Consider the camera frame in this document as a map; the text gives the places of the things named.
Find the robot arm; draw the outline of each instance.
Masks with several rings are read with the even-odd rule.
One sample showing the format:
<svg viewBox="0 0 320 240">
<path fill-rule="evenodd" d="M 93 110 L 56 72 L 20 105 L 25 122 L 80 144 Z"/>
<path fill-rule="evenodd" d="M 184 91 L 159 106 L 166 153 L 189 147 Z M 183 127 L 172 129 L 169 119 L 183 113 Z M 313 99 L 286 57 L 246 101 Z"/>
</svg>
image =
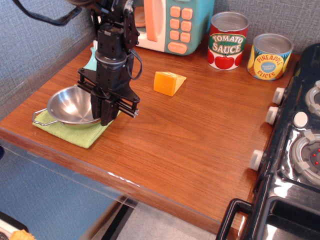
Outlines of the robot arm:
<svg viewBox="0 0 320 240">
<path fill-rule="evenodd" d="M 106 126 L 114 120 L 119 111 L 131 117 L 138 115 L 140 98 L 130 88 L 131 79 L 142 73 L 142 61 L 133 49 L 139 44 L 139 32 L 135 24 L 133 0 L 67 0 L 76 6 L 68 15 L 52 20 L 28 12 L 19 2 L 13 2 L 28 16 L 56 26 L 63 26 L 74 18 L 81 8 L 91 10 L 96 31 L 98 48 L 95 52 L 96 71 L 80 68 L 78 87 L 91 95 L 93 118 L 101 118 Z M 137 77 L 132 77 L 134 58 L 141 63 Z"/>
</svg>

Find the tomato sauce label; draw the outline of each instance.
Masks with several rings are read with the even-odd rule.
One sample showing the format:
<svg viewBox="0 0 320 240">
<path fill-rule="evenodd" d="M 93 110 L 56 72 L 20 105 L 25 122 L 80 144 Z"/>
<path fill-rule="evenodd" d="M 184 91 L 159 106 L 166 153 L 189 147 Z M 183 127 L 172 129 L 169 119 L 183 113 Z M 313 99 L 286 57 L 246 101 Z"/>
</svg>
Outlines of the tomato sauce label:
<svg viewBox="0 0 320 240">
<path fill-rule="evenodd" d="M 221 55 L 235 55 L 245 48 L 246 38 L 242 35 L 212 34 L 209 39 L 209 48 Z"/>
<path fill-rule="evenodd" d="M 246 37 L 241 34 L 213 33 L 208 44 L 209 64 L 221 70 L 237 68 L 242 60 Z"/>
</svg>

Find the teal cloth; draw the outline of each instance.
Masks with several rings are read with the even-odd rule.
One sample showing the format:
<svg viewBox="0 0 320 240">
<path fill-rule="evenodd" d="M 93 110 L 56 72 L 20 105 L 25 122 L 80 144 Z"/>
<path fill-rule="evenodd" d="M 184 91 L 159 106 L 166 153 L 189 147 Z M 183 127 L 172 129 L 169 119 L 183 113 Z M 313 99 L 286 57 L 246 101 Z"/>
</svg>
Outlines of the teal cloth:
<svg viewBox="0 0 320 240">
<path fill-rule="evenodd" d="M 50 123 L 55 121 L 47 110 L 36 116 L 35 120 L 40 123 Z M 98 137 L 112 122 L 113 121 L 109 122 L 106 126 L 102 126 L 98 123 L 88 128 L 72 128 L 65 124 L 61 124 L 61 122 L 56 122 L 47 126 L 42 126 L 34 122 L 32 124 L 60 139 L 87 149 L 98 139 Z"/>
</svg>

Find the toy stove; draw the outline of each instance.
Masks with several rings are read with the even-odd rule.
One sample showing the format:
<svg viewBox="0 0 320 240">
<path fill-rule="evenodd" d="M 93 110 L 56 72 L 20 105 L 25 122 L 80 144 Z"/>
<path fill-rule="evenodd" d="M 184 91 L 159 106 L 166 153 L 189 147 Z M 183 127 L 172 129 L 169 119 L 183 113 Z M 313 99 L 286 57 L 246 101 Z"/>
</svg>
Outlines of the toy stove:
<svg viewBox="0 0 320 240">
<path fill-rule="evenodd" d="M 240 239 L 320 240 L 320 43 L 307 47 L 287 88 L 277 88 L 266 121 L 265 151 L 255 150 L 253 203 L 233 199 L 217 240 L 236 212 L 247 214 Z"/>
</svg>

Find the wooden countertop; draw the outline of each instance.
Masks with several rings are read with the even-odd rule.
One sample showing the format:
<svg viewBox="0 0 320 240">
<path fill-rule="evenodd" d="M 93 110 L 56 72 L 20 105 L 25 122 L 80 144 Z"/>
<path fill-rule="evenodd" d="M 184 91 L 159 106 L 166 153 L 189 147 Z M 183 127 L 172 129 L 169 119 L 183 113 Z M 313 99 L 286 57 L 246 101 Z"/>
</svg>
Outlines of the wooden countertop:
<svg viewBox="0 0 320 240">
<path fill-rule="evenodd" d="M 77 83 L 88 47 L 0 122 L 0 138 L 216 234 L 231 199 L 253 200 L 251 155 L 267 146 L 267 111 L 299 56 L 291 56 L 284 77 L 262 81 L 247 72 L 250 45 L 231 71 L 209 66 L 207 46 L 206 37 L 189 56 L 136 47 L 144 68 L 130 85 L 141 98 L 139 115 L 120 114 L 84 149 L 33 126 L 32 116 L 55 92 Z M 139 67 L 135 60 L 135 75 Z M 153 91 L 156 71 L 187 79 L 170 97 Z"/>
</svg>

